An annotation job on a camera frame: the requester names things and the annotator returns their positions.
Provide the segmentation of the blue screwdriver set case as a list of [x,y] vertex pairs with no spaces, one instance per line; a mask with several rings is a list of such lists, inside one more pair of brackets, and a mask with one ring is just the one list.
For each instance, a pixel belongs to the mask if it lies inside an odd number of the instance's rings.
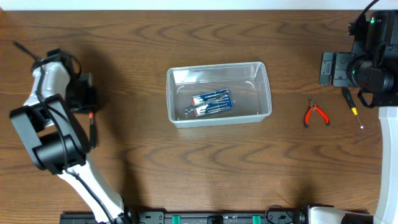
[[224,93],[224,92],[229,93],[229,96],[224,97],[220,101],[210,103],[208,105],[197,108],[194,111],[192,111],[191,113],[194,113],[194,115],[198,118],[201,116],[220,113],[223,111],[228,111],[228,110],[233,109],[233,101],[231,99],[230,92],[228,89],[217,90],[217,91],[212,91],[209,93],[204,93],[201,95],[193,96],[193,97],[191,97],[192,106],[198,105],[206,100],[209,100],[213,96],[216,96],[216,95],[218,95],[220,93]]

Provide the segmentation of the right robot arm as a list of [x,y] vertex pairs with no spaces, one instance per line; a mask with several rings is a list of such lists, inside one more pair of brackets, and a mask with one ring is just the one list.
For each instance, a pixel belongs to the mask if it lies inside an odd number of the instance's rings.
[[319,83],[340,87],[355,111],[348,87],[358,88],[363,106],[379,109],[382,131],[382,176],[375,214],[309,205],[297,223],[397,223],[397,10],[362,12],[348,26],[354,36],[350,52],[324,52]]

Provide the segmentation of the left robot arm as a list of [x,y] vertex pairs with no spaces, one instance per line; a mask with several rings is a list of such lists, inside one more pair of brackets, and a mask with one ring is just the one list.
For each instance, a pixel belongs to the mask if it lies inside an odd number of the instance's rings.
[[32,58],[31,93],[9,114],[32,162],[71,185],[96,223],[135,223],[122,196],[106,183],[90,156],[96,146],[98,109],[91,74],[75,68],[78,59],[62,49]]

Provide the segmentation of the chrome ring wrench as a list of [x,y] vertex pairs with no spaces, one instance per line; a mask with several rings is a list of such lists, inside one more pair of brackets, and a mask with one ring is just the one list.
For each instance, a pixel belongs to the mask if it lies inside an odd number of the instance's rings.
[[197,108],[200,108],[200,107],[202,107],[202,106],[208,105],[208,104],[210,104],[210,103],[214,103],[214,102],[220,101],[220,100],[222,100],[224,97],[227,97],[227,96],[229,96],[229,93],[227,93],[227,92],[220,93],[220,94],[218,94],[218,95],[216,95],[216,96],[213,96],[213,97],[210,98],[209,100],[206,100],[206,101],[204,101],[204,102],[202,102],[202,103],[200,103],[200,104],[198,104],[198,105],[191,106],[191,107],[185,109],[185,110],[184,110],[184,113],[185,113],[185,114],[189,114],[189,113],[191,113],[192,111],[194,111],[194,110],[197,109]]

